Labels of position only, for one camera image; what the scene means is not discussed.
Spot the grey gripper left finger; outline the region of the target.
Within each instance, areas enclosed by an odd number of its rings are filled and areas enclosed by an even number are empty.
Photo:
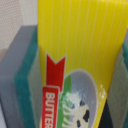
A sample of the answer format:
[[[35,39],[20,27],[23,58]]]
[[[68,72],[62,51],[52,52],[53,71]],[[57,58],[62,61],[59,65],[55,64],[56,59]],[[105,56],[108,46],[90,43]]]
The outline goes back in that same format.
[[[39,128],[41,95],[37,27],[22,26],[0,61],[0,105],[7,128]]]

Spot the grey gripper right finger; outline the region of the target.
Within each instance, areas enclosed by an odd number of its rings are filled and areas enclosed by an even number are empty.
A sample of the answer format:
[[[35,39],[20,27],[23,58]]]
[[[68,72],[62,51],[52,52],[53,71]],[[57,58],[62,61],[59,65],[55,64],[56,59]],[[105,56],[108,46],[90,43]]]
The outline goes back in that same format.
[[[128,128],[128,34],[116,59],[107,104],[111,128]]]

